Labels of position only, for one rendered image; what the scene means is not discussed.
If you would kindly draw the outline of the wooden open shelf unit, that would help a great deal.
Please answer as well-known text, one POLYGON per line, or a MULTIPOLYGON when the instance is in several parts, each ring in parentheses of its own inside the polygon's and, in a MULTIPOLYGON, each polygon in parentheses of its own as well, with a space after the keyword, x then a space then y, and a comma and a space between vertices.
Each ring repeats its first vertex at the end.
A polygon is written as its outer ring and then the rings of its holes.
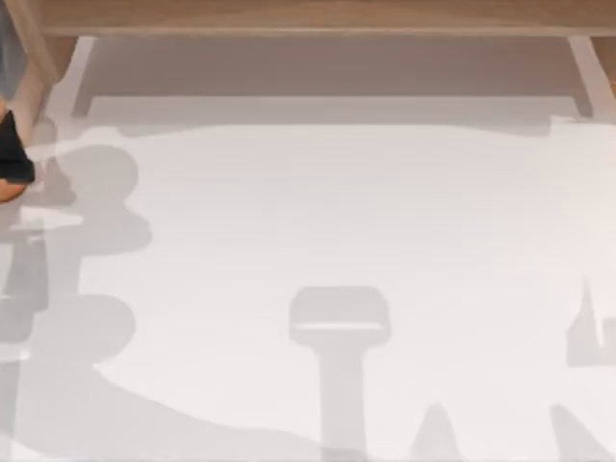
POLYGON ((616 0, 0 0, 26 58, 13 104, 32 125, 76 64, 71 114, 100 97, 499 95, 479 65, 530 95, 573 80, 565 42, 587 38, 616 97, 616 0))

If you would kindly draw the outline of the orange round object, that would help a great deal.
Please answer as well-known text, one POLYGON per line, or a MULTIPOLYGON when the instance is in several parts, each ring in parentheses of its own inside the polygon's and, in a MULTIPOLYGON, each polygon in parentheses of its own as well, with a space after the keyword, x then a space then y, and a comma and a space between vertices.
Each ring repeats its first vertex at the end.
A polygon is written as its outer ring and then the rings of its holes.
POLYGON ((7 179, 0 178, 0 203, 7 203, 20 197, 27 186, 25 184, 11 183, 7 179))

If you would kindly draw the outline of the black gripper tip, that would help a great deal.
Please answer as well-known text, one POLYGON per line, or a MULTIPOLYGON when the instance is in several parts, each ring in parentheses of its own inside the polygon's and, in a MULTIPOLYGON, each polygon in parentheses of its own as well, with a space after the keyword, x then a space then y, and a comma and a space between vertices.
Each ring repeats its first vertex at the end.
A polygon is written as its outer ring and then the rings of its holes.
POLYGON ((18 185, 31 185, 36 179, 35 164, 18 135, 12 111, 0 121, 0 179, 18 185))

